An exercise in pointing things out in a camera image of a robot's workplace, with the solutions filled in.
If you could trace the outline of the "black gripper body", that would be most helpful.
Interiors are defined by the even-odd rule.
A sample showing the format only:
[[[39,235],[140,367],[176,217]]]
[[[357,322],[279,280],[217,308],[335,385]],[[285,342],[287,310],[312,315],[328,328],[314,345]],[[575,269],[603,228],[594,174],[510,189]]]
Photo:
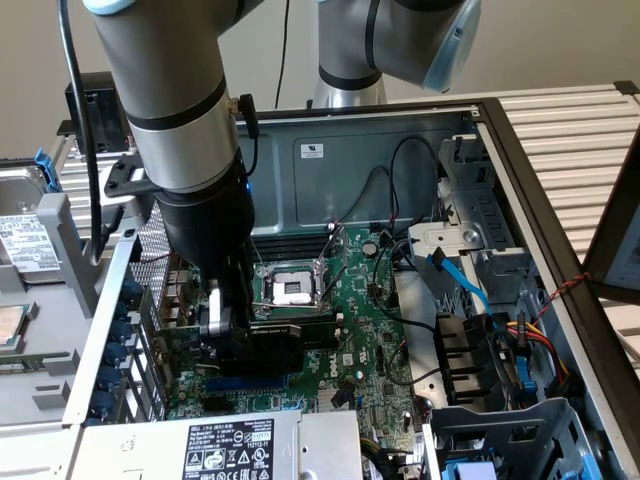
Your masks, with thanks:
[[[249,241],[255,209],[244,164],[228,170],[203,190],[155,194],[171,246],[196,266],[208,294],[208,314],[200,327],[206,340],[242,338],[253,317],[254,268]]]

